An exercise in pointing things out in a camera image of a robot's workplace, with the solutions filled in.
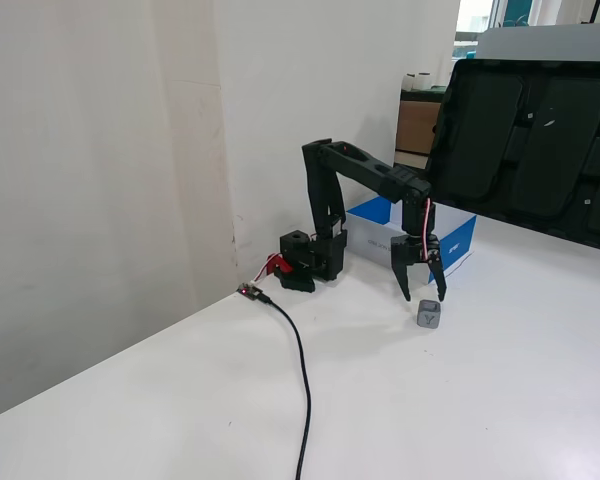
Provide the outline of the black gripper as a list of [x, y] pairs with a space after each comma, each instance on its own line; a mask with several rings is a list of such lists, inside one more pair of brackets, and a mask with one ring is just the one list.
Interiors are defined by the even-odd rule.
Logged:
[[447, 284], [437, 236], [428, 234], [423, 238], [405, 234], [393, 237], [391, 239], [391, 269], [407, 302], [411, 301], [407, 264], [417, 263], [428, 263], [430, 273], [436, 283], [438, 300], [443, 302]]

